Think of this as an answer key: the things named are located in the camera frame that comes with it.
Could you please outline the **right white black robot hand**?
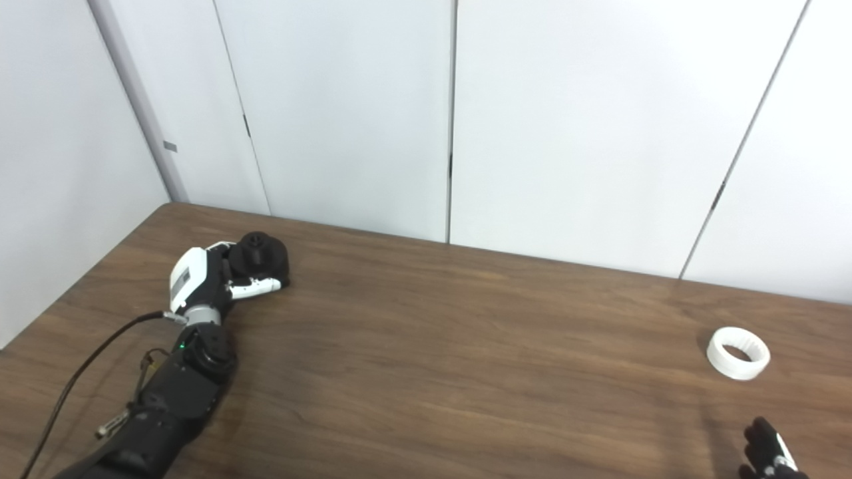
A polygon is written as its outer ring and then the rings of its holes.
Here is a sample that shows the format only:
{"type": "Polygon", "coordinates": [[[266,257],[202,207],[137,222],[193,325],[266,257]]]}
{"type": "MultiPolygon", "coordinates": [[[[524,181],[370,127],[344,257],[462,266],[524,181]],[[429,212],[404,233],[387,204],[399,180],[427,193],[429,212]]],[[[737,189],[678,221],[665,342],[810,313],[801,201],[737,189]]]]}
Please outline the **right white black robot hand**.
{"type": "Polygon", "coordinates": [[[747,464],[739,467],[740,478],[807,478],[784,439],[764,416],[757,416],[745,428],[747,464]]]}

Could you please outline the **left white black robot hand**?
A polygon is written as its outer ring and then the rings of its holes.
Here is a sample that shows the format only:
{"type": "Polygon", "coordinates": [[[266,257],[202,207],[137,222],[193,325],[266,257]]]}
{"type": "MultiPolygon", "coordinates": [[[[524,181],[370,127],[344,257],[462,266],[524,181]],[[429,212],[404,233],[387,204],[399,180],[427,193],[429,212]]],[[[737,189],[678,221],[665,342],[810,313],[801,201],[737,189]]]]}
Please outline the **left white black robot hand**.
{"type": "Polygon", "coordinates": [[[170,275],[170,310],[184,317],[195,307],[224,313],[233,302],[288,286],[286,247],[278,239],[255,232],[238,242],[190,248],[170,275]]]}

